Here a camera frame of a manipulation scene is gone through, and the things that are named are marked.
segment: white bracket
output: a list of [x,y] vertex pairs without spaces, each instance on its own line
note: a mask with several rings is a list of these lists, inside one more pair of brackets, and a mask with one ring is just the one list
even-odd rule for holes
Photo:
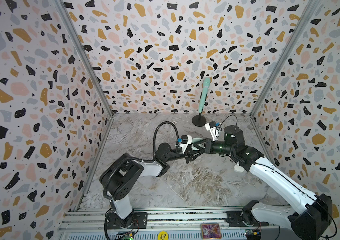
[[219,132],[220,132],[220,130],[216,131],[216,128],[217,128],[217,127],[216,127],[216,125],[215,125],[215,122],[214,122],[214,127],[211,127],[211,126],[210,126],[210,122],[206,123],[206,124],[204,125],[204,127],[206,128],[207,131],[210,132],[211,137],[212,137],[212,140],[213,140],[213,141],[216,141],[216,140],[218,139],[218,137],[219,137]]

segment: yellow sticker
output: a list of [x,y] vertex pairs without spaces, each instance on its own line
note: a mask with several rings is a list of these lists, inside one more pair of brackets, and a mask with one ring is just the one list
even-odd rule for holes
[[168,240],[169,239],[169,235],[167,234],[167,232],[162,231],[158,234],[158,240]]

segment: round black stand base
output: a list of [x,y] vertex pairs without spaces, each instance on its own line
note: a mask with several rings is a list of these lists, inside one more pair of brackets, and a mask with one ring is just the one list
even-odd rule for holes
[[197,127],[203,127],[207,121],[204,116],[196,115],[192,118],[191,122]]

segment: black cable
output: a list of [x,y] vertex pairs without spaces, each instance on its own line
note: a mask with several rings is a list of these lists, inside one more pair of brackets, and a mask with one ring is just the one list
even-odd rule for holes
[[155,160],[155,139],[157,138],[158,129],[166,123],[170,124],[174,128],[175,134],[176,134],[176,139],[178,140],[178,138],[179,138],[178,130],[176,129],[176,126],[172,122],[164,121],[164,122],[159,123],[158,127],[155,129],[154,137],[153,137],[153,160]]
[[280,226],[278,226],[279,227],[279,232],[278,232],[278,236],[275,238],[275,240],[277,240],[278,239],[278,237],[279,237],[279,234],[280,234]]
[[219,154],[220,157],[230,157],[230,162],[234,162],[234,158],[232,157],[232,155],[224,155],[222,153]]
[[219,129],[222,130],[222,128],[221,128],[220,126],[222,126],[223,123],[224,123],[224,121],[225,121],[227,118],[229,118],[230,116],[235,116],[235,118],[237,119],[237,121],[236,121],[236,123],[235,123],[235,129],[234,129],[234,131],[237,129],[238,118],[237,118],[237,116],[236,116],[235,114],[232,114],[232,115],[227,116],[227,117],[222,121],[222,123],[219,124],[219,125],[215,128],[215,136],[217,135],[217,130],[219,130]]
[[333,221],[334,226],[335,226],[335,233],[334,233],[331,237],[329,237],[328,235],[326,235],[326,236],[320,236],[320,237],[324,237],[324,238],[333,238],[333,237],[336,236],[336,234],[338,233],[338,229],[337,229],[337,227],[336,227],[336,223],[335,223],[333,217],[331,216],[331,214],[330,214],[330,213],[329,213],[329,212],[328,212],[321,204],[319,204],[316,200],[314,200],[312,197],[310,197],[310,196],[309,196],[308,194],[306,194],[304,191],[300,190],[297,186],[295,186],[295,184],[293,184],[290,180],[288,180],[288,179],[287,179],[285,176],[283,176],[280,172],[275,171],[273,168],[271,168],[271,167],[269,167],[269,166],[267,166],[267,165],[261,164],[261,163],[255,163],[255,164],[262,165],[262,166],[267,167],[267,168],[273,170],[274,172],[278,173],[278,174],[281,175],[286,181],[288,181],[291,185],[293,185],[296,189],[298,189],[301,193],[305,194],[309,199],[313,200],[313,201],[316,202],[319,206],[321,206],[321,208],[322,208],[322,209],[330,216],[331,220]]
[[107,212],[105,213],[105,224],[104,224],[104,230],[105,230],[105,236],[106,236],[106,239],[107,240],[110,240],[110,237],[109,237],[109,235],[107,234],[107,220],[109,219],[109,215],[110,215],[110,210],[111,210],[111,208],[109,209],[109,210],[107,210]]
[[134,233],[134,235],[135,235],[135,234],[137,234],[138,231],[139,231],[139,223],[138,223],[138,220],[137,220],[137,219],[134,219],[134,220],[137,222],[137,227],[138,227],[137,231]]

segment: colorful card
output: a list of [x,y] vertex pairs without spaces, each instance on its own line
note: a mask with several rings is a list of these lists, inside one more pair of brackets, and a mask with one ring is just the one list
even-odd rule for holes
[[201,224],[202,239],[221,239],[220,227],[218,223]]

